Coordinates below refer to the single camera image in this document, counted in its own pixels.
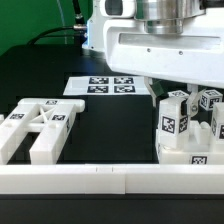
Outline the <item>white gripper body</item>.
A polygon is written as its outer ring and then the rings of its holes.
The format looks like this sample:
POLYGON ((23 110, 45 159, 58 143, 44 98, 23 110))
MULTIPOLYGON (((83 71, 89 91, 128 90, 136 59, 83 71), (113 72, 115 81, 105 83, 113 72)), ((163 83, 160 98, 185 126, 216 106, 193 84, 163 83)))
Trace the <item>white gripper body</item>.
POLYGON ((224 11, 184 21, 181 34, 154 35, 134 19, 110 19, 103 28, 111 70, 224 88, 224 11))

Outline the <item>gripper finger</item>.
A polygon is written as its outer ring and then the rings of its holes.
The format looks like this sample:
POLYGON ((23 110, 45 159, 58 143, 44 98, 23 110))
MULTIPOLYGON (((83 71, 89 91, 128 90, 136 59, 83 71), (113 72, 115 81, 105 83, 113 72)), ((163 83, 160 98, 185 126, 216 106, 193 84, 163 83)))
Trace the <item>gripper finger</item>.
POLYGON ((161 81, 150 77, 144 77, 144 84, 152 97, 153 106, 156 106, 156 98, 162 94, 161 81))
POLYGON ((186 101, 187 105, 187 115, 192 118, 199 111, 199 100, 204 93, 204 89, 199 90, 199 86, 196 84, 188 84, 187 90, 190 92, 190 95, 186 101))

